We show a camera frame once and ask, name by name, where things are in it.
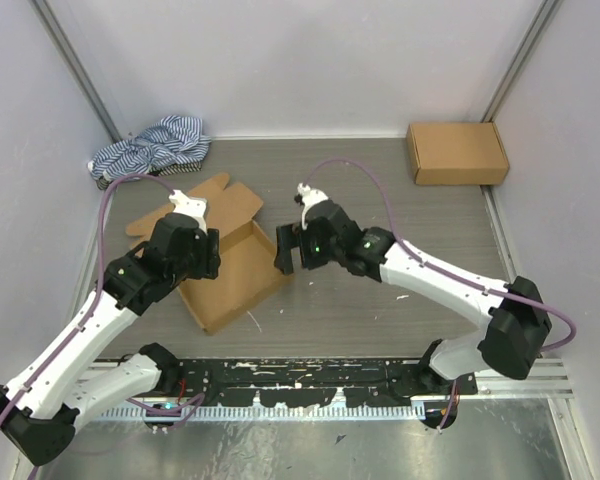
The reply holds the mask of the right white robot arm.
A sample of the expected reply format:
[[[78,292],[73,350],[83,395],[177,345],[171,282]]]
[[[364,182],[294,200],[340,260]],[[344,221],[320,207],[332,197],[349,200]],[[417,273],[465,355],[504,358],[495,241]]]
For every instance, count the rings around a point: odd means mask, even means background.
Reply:
[[[511,284],[497,282],[502,296],[472,288],[459,282],[463,270],[406,252],[393,233],[359,227],[331,200],[310,207],[297,222],[277,226],[276,243],[274,265],[284,275],[293,273],[292,251],[297,249],[307,270],[335,262],[354,276],[411,290],[473,323],[475,332],[438,339],[421,357],[416,380],[431,394],[442,394],[457,378],[484,370],[526,379],[552,328],[532,281],[518,277]]]

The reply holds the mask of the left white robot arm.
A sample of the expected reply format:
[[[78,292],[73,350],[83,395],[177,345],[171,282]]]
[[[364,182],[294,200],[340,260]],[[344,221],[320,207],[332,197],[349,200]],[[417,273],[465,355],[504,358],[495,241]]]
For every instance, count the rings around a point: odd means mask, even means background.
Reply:
[[[220,266],[219,232],[200,213],[171,212],[147,241],[111,261],[86,303],[47,349],[0,385],[0,432],[36,467],[57,458],[78,431],[116,404],[153,391],[174,394],[178,359],[157,343],[99,380],[78,386],[104,348],[185,280],[214,279]]]

